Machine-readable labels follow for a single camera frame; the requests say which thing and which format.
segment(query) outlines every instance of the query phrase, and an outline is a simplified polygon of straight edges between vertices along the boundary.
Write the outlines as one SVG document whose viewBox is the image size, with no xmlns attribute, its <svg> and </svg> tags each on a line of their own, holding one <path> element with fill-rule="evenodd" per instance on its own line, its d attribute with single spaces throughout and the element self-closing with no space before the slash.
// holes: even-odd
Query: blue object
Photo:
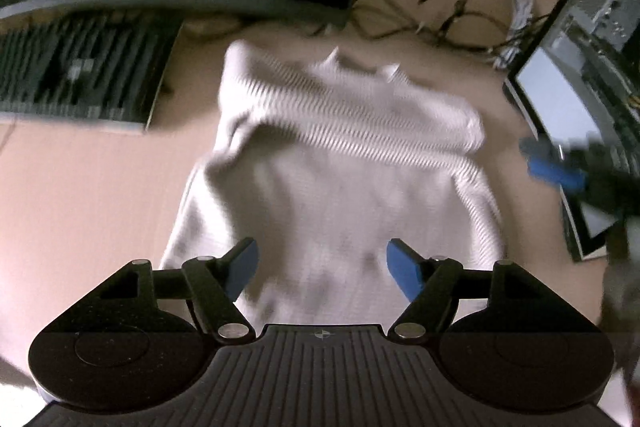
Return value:
<svg viewBox="0 0 640 427">
<path fill-rule="evenodd" d="M 561 185 L 570 194 L 582 192 L 586 187 L 587 175 L 584 172 L 536 158 L 530 158 L 528 165 L 531 176 L 549 184 Z"/>
<path fill-rule="evenodd" d="M 386 267 L 404 296 L 413 302 L 424 288 L 420 264 L 424 259 L 400 239 L 386 245 Z"/>
<path fill-rule="evenodd" d="M 240 247 L 238 251 L 234 248 L 221 259 L 221 261 L 228 263 L 224 290 L 231 302 L 238 299 L 244 287 L 254 277 L 260 257 L 255 239 L 251 239 L 247 245 L 239 243 L 238 247 Z"/>
</svg>

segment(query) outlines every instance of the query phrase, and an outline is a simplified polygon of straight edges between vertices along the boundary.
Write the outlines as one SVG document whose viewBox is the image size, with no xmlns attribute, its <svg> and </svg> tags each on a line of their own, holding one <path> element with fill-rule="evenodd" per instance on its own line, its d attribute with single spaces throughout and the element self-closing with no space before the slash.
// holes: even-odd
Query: desk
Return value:
<svg viewBox="0 0 640 427">
<path fill-rule="evenodd" d="M 400 62 L 415 82 L 466 97 L 484 121 L 478 161 L 509 256 L 597 318 L 604 260 L 576 265 L 566 253 L 558 195 L 527 175 L 517 140 L 529 131 L 502 96 L 501 73 L 412 36 L 309 39 L 274 23 L 240 36 L 284 60 L 324 58 L 339 45 L 364 66 Z M 159 100 L 146 135 L 65 123 L 0 127 L 0 137 L 11 132 L 0 153 L 0 356 L 27 370 L 30 342 L 49 321 L 131 259 L 158 265 L 188 174 L 214 142 L 229 42 L 178 38 L 165 73 L 174 94 Z"/>
</svg>

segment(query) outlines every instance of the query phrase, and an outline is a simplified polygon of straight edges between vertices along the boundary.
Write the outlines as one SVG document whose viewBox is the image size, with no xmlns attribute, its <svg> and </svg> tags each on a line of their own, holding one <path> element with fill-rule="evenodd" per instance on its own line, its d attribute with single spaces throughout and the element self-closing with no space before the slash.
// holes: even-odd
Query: black mount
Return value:
<svg viewBox="0 0 640 427">
<path fill-rule="evenodd" d="M 33 341 L 31 371 L 50 407 L 57 414 L 100 413 L 102 419 L 92 421 L 110 426 L 119 425 L 110 418 L 158 419 L 179 407 L 189 410 L 192 395 L 223 407 L 244 393 L 244 405 L 234 407 L 251 418 L 266 407 L 271 379 L 269 410 L 288 410 L 311 389 L 308 407 L 336 411 L 336 423 L 319 425 L 341 425 L 340 396 L 329 396 L 328 389 L 346 385 L 346 395 L 360 389 L 353 399 L 366 403 L 391 385 L 398 396 L 420 389 L 422 400 L 431 396 L 436 371 L 449 384 L 433 393 L 452 386 L 458 391 L 447 393 L 472 397 L 482 407 L 544 415 L 596 403 L 613 367 L 607 337 L 516 264 L 504 260 L 492 272 L 464 270 L 452 259 L 425 260 L 399 239 L 389 243 L 387 262 L 411 302 L 386 336 L 377 326 L 281 325 L 265 327 L 256 339 L 232 302 L 257 259 L 255 241 L 245 239 L 220 259 L 192 259 L 179 270 L 152 271 L 144 260 L 127 264 Z M 460 299 L 478 298 L 487 298 L 487 307 L 452 324 Z M 159 310 L 156 299 L 186 300 L 197 327 Z M 419 402 L 398 407 L 417 407 L 419 415 Z M 344 407 L 353 417 L 353 401 Z M 211 418 L 188 425 L 244 425 Z M 269 416 L 259 424 L 280 421 Z"/>
</svg>

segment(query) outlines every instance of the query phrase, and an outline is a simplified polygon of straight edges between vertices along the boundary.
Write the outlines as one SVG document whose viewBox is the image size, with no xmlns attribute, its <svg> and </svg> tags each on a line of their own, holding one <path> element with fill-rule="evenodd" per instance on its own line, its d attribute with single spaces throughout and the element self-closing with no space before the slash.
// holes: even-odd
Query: white sweater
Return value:
<svg viewBox="0 0 640 427">
<path fill-rule="evenodd" d="M 256 331 L 388 328 L 408 304 L 386 269 L 393 237 L 472 269 L 501 257 L 494 198 L 467 157 L 482 124 L 464 100 L 337 50 L 300 66 L 238 41 L 219 102 L 214 150 L 192 172 L 162 267 L 254 237 L 260 264 L 236 305 Z"/>
</svg>

